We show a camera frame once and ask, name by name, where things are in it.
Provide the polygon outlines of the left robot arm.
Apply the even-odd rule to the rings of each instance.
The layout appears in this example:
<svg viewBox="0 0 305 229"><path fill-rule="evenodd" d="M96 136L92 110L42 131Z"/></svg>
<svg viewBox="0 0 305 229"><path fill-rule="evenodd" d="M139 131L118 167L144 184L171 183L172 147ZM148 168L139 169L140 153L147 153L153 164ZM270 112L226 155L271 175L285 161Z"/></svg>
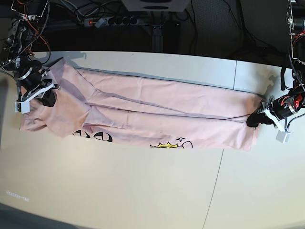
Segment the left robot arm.
<svg viewBox="0 0 305 229"><path fill-rule="evenodd" d="M289 26L289 48L280 72L281 90L288 90L286 95L275 99L273 96L248 117L248 127L260 124L274 125L282 132L288 132L292 118L305 107L305 2L289 0L287 9Z"/></svg>

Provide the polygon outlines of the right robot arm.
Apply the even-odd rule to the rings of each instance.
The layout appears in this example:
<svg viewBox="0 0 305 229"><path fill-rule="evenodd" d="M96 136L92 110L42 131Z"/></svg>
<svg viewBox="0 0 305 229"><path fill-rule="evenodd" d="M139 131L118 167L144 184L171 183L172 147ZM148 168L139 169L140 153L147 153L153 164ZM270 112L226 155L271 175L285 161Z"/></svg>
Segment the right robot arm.
<svg viewBox="0 0 305 229"><path fill-rule="evenodd" d="M10 45L5 65L11 65L18 87L30 103L21 128L42 128L60 134L84 127L169 133L193 129L256 128L265 118L259 96L194 82L126 76L73 68L59 59L44 69L29 60L28 49L41 36L27 18Z"/></svg>

